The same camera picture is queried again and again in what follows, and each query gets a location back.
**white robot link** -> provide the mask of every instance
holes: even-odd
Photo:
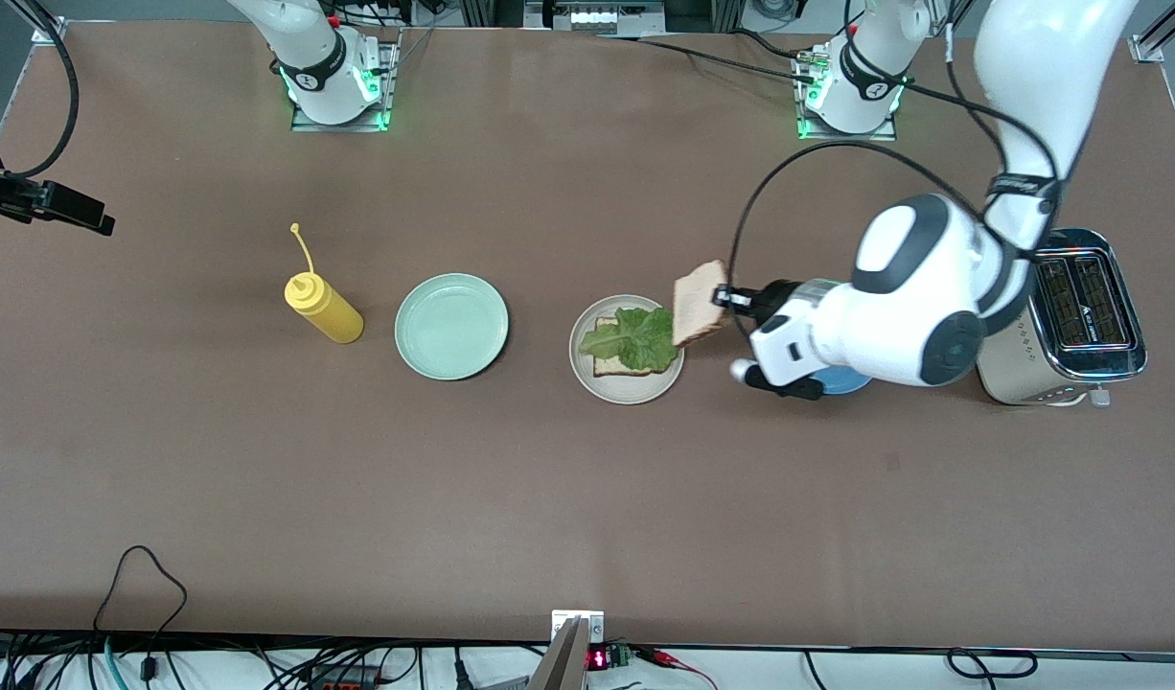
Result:
[[[381,100],[378,39],[333,28],[316,0],[228,1],[263,34],[289,98],[311,121],[349,122]]]
[[[811,375],[832,366],[906,386],[944,386],[972,370],[985,337],[1009,326],[1026,306],[1034,287],[1030,252],[1055,217],[1106,66],[1135,5],[992,1],[975,45],[980,83],[995,109],[1039,135],[1052,160],[1033,138],[1000,121],[1007,168],[992,182],[982,219],[947,197],[915,196],[868,225],[851,283],[817,279],[777,281],[761,292],[721,288],[717,303],[732,302],[759,323],[750,337],[754,359],[733,362],[733,379],[781,396],[818,397],[820,384]],[[846,35],[832,40],[830,58],[845,67],[833,71],[841,79],[820,113],[828,123],[845,132],[880,126],[889,106],[873,105],[865,93],[873,93],[873,80],[889,88],[898,83],[864,65],[889,75],[906,71],[924,28],[907,18],[916,18],[921,6],[921,0],[868,0],[852,39],[873,40],[860,45],[851,68],[846,55],[855,52],[837,45],[846,43]],[[881,21],[870,21],[877,18]]]

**blue plate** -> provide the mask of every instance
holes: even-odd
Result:
[[[821,391],[827,396],[846,396],[867,386],[873,376],[865,376],[851,367],[830,367],[815,371],[810,379],[821,381]]]
[[[449,273],[427,280],[396,314],[396,349],[414,371],[439,381],[469,379],[502,353],[506,303],[486,281]]]

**lettuce leaf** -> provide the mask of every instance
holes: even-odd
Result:
[[[665,371],[677,359],[672,346],[672,311],[618,309],[617,323],[602,324],[584,335],[579,353],[596,359],[617,357],[632,370]]]

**yellow bottle cap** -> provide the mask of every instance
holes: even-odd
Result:
[[[284,301],[302,315],[318,314],[331,300],[328,281],[311,272],[298,273],[284,287]]]

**light green plate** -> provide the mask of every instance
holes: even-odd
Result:
[[[396,348],[414,371],[439,381],[490,366],[506,342],[503,296],[475,275],[449,273],[418,284],[396,314]]]

